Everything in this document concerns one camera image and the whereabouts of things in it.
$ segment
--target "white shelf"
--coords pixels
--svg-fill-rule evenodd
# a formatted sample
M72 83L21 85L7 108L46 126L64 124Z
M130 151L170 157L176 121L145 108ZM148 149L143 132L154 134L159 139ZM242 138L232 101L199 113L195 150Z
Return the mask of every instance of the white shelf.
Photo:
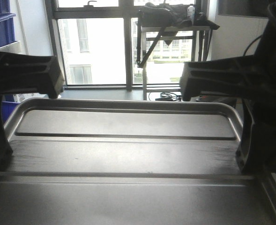
M15 41L9 45L5 45L0 47L0 52L5 53L20 53L21 52L21 45L20 41Z

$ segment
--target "white wall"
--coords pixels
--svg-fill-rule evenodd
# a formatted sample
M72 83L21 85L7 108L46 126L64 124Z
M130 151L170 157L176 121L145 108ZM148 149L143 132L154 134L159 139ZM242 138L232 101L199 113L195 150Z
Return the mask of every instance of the white wall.
M22 53L29 55L52 55L44 0L11 0L15 37L22 44Z
M209 19L220 28L214 31L211 42L211 59L242 56L247 46L264 32L266 18L218 15L217 0L210 1ZM247 52L253 54L256 42Z

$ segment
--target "bottle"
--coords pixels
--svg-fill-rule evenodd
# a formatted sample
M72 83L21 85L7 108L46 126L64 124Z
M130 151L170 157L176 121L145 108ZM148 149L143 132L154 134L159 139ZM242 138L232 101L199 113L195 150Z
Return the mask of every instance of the bottle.
M187 10L187 17L188 21L192 22L192 26L194 25L194 18L195 18L195 7L194 4L190 4Z

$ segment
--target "black cable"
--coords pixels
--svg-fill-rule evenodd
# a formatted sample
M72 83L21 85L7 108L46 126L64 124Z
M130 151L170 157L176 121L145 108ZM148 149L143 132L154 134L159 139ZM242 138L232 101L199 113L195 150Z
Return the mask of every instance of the black cable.
M161 98L171 98L173 101L180 101L181 95L177 95L173 92L162 92L160 94Z
M148 94L148 100L149 100L149 101L151 101L151 100L150 100L150 94L151 94L151 93L152 93L152 92L149 92L149 94Z
M246 53L247 53L247 51L249 50L249 48L250 48L258 39L260 39L261 37L262 37L262 35L259 35L255 40L253 40L253 41L249 44L249 46L247 46L247 48L246 48L245 51L244 51L243 56L246 56Z

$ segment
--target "metal tray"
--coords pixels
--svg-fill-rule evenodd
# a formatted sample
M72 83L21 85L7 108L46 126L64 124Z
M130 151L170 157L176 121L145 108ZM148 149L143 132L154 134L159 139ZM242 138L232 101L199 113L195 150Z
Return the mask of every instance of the metal tray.
M31 99L5 129L0 225L276 224L276 184L240 173L224 104Z

